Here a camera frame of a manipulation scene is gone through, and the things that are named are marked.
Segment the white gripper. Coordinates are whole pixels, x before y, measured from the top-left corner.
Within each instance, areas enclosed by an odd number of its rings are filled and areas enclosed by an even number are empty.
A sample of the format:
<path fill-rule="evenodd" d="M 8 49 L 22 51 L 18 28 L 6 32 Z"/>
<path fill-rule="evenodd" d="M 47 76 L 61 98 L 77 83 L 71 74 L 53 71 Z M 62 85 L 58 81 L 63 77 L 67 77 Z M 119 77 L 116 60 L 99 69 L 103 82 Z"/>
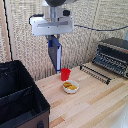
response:
<path fill-rule="evenodd" d="M 32 34 L 34 36 L 46 35 L 47 41 L 51 41 L 51 35 L 55 35 L 57 39 L 60 34 L 70 33 L 74 29 L 74 22 L 71 17 L 60 18 L 55 22 L 48 22 L 44 17 L 31 17 L 30 24 L 32 26 Z"/>

